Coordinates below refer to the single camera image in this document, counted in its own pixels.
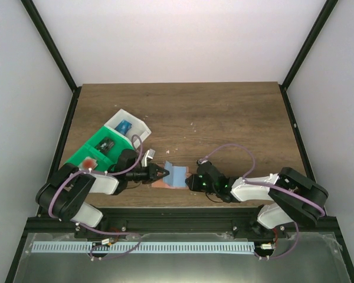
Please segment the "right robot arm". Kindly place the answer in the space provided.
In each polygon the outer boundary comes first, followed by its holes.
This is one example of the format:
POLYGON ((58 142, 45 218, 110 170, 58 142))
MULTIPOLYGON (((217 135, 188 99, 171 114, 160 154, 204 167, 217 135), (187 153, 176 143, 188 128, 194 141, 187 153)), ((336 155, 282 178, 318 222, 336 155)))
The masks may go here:
POLYGON ((226 177, 205 161, 198 164, 196 173, 187 177, 185 183, 189 190, 215 195, 224 203, 270 201, 271 204, 261 206, 250 223, 252 234, 259 238, 290 222, 315 227, 326 216, 327 190, 290 167, 265 177, 226 177))

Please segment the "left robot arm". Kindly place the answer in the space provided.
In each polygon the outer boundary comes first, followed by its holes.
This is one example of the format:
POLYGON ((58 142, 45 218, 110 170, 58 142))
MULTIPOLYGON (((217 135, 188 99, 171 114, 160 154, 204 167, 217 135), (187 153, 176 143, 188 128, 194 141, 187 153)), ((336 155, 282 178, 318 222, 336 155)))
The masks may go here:
POLYGON ((124 149, 117 163, 104 172, 66 163, 38 191, 35 201, 52 218, 80 223, 87 226, 95 238, 102 238, 108 233, 109 224, 100 210, 86 202, 87 196, 93 193, 118 195, 129 182, 149 184, 169 176, 167 169, 150 162, 153 154, 153 150, 143 154, 124 149))

